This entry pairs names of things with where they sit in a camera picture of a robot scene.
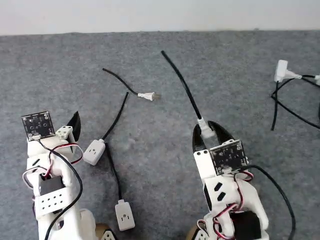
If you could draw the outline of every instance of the white robot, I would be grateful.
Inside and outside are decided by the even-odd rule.
[[[292,219],[288,239],[293,240],[296,221],[285,193],[266,171],[248,165],[240,140],[235,140],[216,122],[205,122],[181,73],[166,53],[161,53],[179,76],[198,117],[192,148],[209,213],[197,221],[187,239],[269,240],[268,217],[256,189],[249,183],[253,175],[246,171],[256,168],[272,181],[284,198]],[[33,190],[39,239],[116,240],[107,226],[97,231],[93,214],[77,204],[83,190],[82,181],[72,166],[81,159],[74,160],[81,128],[78,113],[56,132],[47,111],[22,116],[22,122],[29,157],[22,178]],[[205,140],[213,136],[220,145],[207,148]]]
[[[111,229],[98,229],[93,214],[77,204],[83,189],[72,167],[81,159],[74,160],[81,128],[78,113],[56,133],[48,111],[22,116],[22,122],[28,140],[22,178],[33,190],[39,239],[115,240]]]

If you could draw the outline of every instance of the wire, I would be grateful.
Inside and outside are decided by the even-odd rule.
[[[118,197],[119,197],[119,200],[121,200],[121,199],[123,199],[123,198],[122,198],[122,191],[121,191],[120,179],[119,179],[118,173],[117,173],[116,168],[115,168],[115,163],[114,163],[114,160],[113,160],[113,158],[112,158],[112,154],[111,154],[109,145],[108,145],[107,143],[105,143],[105,152],[106,152],[106,155],[107,155],[107,157],[108,157],[108,159],[109,159],[109,163],[110,163],[110,165],[111,165],[113,174],[114,174],[114,176],[115,176],[116,185],[117,185],[117,187],[118,187]]]
[[[277,121],[277,115],[278,115],[278,90],[279,90],[279,82],[277,81],[275,83],[275,94],[274,94],[274,114],[273,114],[273,121],[272,121],[272,126],[271,126],[271,131],[275,130],[275,125]]]
[[[59,146],[54,147],[52,150],[54,151],[54,150],[56,150],[56,149],[69,148],[69,147],[77,147],[77,148],[80,149],[80,151],[81,151],[81,156],[80,156],[77,160],[71,162],[71,164],[76,164],[76,163],[78,163],[78,162],[83,158],[83,156],[84,156],[84,151],[82,150],[82,148],[81,148],[77,143],[66,143],[66,144],[62,144],[62,145],[59,145]],[[48,174],[51,173],[51,169],[52,169],[52,166],[53,166],[53,163],[54,163],[54,162],[52,161],[52,159],[51,159],[51,153],[52,153],[52,152],[49,153],[49,164],[50,164],[50,165],[49,165],[49,168],[48,168],[46,174],[44,175],[45,177],[47,177]]]
[[[203,219],[199,219],[198,221],[196,221],[196,226],[198,227],[198,229],[200,229],[200,230],[202,230],[203,232],[205,232],[205,234],[206,234],[206,235],[208,236],[208,238],[209,238],[209,234],[208,234],[207,230],[203,229],[203,228],[199,225],[199,223],[202,223],[202,224],[206,227],[206,221],[203,220]]]
[[[298,119],[300,119],[301,121],[305,122],[306,124],[309,124],[312,127],[315,127],[317,129],[320,129],[320,125],[314,124],[313,122],[310,122],[308,120],[306,120],[305,118],[303,118],[302,116],[296,114],[294,111],[292,111],[291,109],[289,109],[288,107],[286,107],[285,105],[283,105],[279,100],[277,101],[278,104],[283,107],[285,110],[287,110],[289,113],[291,113],[293,116],[297,117]]]
[[[102,137],[103,140],[106,140],[107,136],[111,133],[111,131],[112,131],[112,130],[114,129],[114,127],[116,126],[116,124],[117,124],[117,122],[118,122],[118,120],[119,120],[119,118],[120,118],[120,116],[121,116],[121,113],[122,113],[122,111],[123,111],[123,109],[124,109],[124,106],[125,106],[125,104],[126,104],[128,95],[129,95],[129,92],[126,92],[125,97],[124,97],[124,100],[123,100],[122,105],[121,105],[121,108],[120,108],[118,114],[116,115],[115,120],[114,120],[114,122],[112,123],[111,127],[110,127],[110,128],[108,129],[108,131],[106,131],[106,133],[103,135],[103,137]]]
[[[26,178],[26,175],[32,171],[33,173],[37,170],[43,170],[44,172],[42,172],[41,174],[43,174],[43,176],[45,176],[45,173],[47,172],[47,169],[42,167],[42,166],[35,166],[32,168],[29,168],[28,170],[26,170],[23,174],[22,174],[22,180],[25,183],[25,185],[29,188],[29,189],[34,189],[34,187],[32,186],[32,184],[29,182],[29,180]]]
[[[291,216],[291,232],[290,232],[290,235],[289,235],[289,238],[288,240],[293,240],[294,239],[294,235],[296,233],[296,217],[295,217],[295,214],[294,214],[294,211],[291,207],[291,204],[285,194],[285,192],[282,190],[282,188],[280,187],[280,185],[276,182],[276,180],[273,179],[273,177],[267,173],[262,167],[260,166],[257,166],[257,165],[247,165],[247,166],[242,166],[240,167],[239,171],[242,172],[244,170],[247,170],[247,169],[250,169],[250,168],[253,168],[253,169],[257,169],[259,170],[260,172],[262,172],[273,184],[274,186],[278,189],[278,191],[280,192],[282,198],[284,199],[285,201],[285,204],[286,206],[288,207],[288,210],[289,210],[289,213],[290,213],[290,216]]]
[[[45,145],[43,145],[43,143],[38,140],[38,143],[46,150],[50,151],[50,153],[53,153],[54,155],[56,155],[57,157],[59,157],[62,161],[64,161],[64,163],[71,169],[71,171],[74,173],[76,179],[79,182],[79,193],[78,195],[75,197],[75,199],[68,205],[66,206],[51,222],[51,224],[49,225],[46,234],[45,234],[45,238],[44,240],[48,240],[49,236],[50,236],[50,231],[53,228],[53,226],[55,225],[55,223],[57,222],[57,220],[66,212],[68,211],[70,208],[72,208],[76,202],[80,199],[82,192],[83,192],[83,184],[82,184],[82,180],[79,176],[79,174],[77,173],[77,171],[75,170],[75,168],[72,166],[72,164],[64,157],[62,156],[60,153],[54,151],[53,149],[47,148]]]
[[[167,60],[167,62],[170,64],[170,66],[173,68],[173,70],[175,71],[175,73],[178,75],[178,77],[179,77],[179,79],[180,79],[180,81],[181,81],[181,83],[182,83],[182,85],[183,85],[183,87],[184,87],[184,89],[185,89],[185,91],[186,91],[186,94],[188,95],[188,97],[189,97],[189,99],[190,99],[190,102],[191,102],[191,104],[192,104],[192,107],[193,107],[193,109],[194,109],[194,111],[195,111],[196,116],[198,117],[198,119],[202,119],[201,114],[200,114],[200,111],[199,111],[199,109],[198,109],[198,107],[197,107],[197,104],[196,104],[196,102],[195,102],[195,100],[194,100],[194,97],[192,96],[191,91],[190,91],[190,89],[189,89],[189,87],[188,87],[188,85],[187,85],[184,77],[183,77],[182,74],[180,73],[179,69],[178,69],[178,68],[176,67],[176,65],[171,61],[171,59],[168,57],[168,55],[166,54],[165,51],[162,50],[162,51],[161,51],[161,54],[164,56],[165,60]]]
[[[126,86],[126,88],[132,92],[134,95],[138,95],[136,91],[134,91],[121,77],[119,77],[117,74],[115,74],[113,71],[110,71],[106,68],[102,68],[103,71],[107,72],[108,74],[111,74],[112,76],[116,77],[123,85]]]
[[[311,85],[314,85],[316,86],[317,88],[320,88],[319,85],[317,85],[316,83],[314,83],[313,81],[310,81],[309,79],[306,79],[306,78],[315,78],[314,75],[302,75],[302,80],[305,81],[305,82],[308,82],[310,83]],[[272,127],[271,127],[271,130],[273,131],[274,128],[275,128],[275,124],[276,124],[276,119],[277,119],[277,112],[278,112],[278,105],[280,105],[281,107],[283,107],[285,110],[287,110],[289,113],[291,113],[292,115],[294,115],[295,117],[297,117],[298,119],[300,119],[301,121],[305,122],[306,124],[312,126],[312,127],[315,127],[317,129],[320,129],[320,125],[317,125],[315,123],[312,123],[308,120],[306,120],[305,118],[303,118],[302,116],[296,114],[294,111],[292,111],[290,108],[286,107],[283,103],[281,103],[279,100],[278,100],[278,91],[283,88],[286,84],[288,84],[289,82],[291,82],[293,79],[295,78],[290,78],[288,79],[286,82],[284,82],[281,86],[279,86],[277,88],[277,84],[278,82],[276,82],[276,87],[275,87],[275,91],[271,94],[271,98],[274,100],[274,115],[273,115],[273,122],[272,122]]]

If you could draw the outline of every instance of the electrical plug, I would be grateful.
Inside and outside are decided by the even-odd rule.
[[[293,71],[289,71],[288,69],[288,61],[279,60],[276,66],[274,81],[282,83],[284,79],[301,79],[302,76],[294,73]]]
[[[121,199],[115,205],[115,214],[120,231],[133,229],[136,226],[130,204],[125,200]]]
[[[83,160],[91,165],[96,165],[106,149],[103,139],[93,140],[83,154]]]
[[[154,91],[153,92],[145,92],[145,93],[138,93],[138,97],[147,99],[149,101],[153,101],[155,99],[160,99],[161,95],[156,94]]]

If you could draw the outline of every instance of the black circuit board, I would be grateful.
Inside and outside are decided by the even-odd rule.
[[[49,138],[55,135],[48,111],[21,116],[28,141]]]
[[[247,165],[247,158],[242,141],[236,140],[210,149],[216,175],[224,173],[225,169],[232,171]]]

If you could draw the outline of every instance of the white connector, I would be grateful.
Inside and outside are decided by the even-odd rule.
[[[110,230],[104,232],[101,240],[116,240],[114,233]]]
[[[149,101],[153,101],[155,99],[159,99],[161,97],[161,95],[156,94],[153,91],[153,92],[138,93],[138,97],[143,98],[143,99],[147,99]]]
[[[208,126],[207,122],[202,117],[201,119],[197,119],[199,127],[201,129],[201,135],[205,138],[211,138],[215,135],[215,132]]]
[[[91,165],[96,165],[106,149],[103,139],[93,140],[83,154],[83,160]]]
[[[120,231],[133,229],[136,226],[130,204],[125,200],[121,199],[115,205],[115,214]]]
[[[293,71],[289,71],[288,69],[288,61],[279,60],[276,66],[274,81],[282,83],[284,79],[301,79],[302,76],[294,73]]]
[[[315,75],[314,79],[316,80],[316,84],[320,86],[320,75]]]

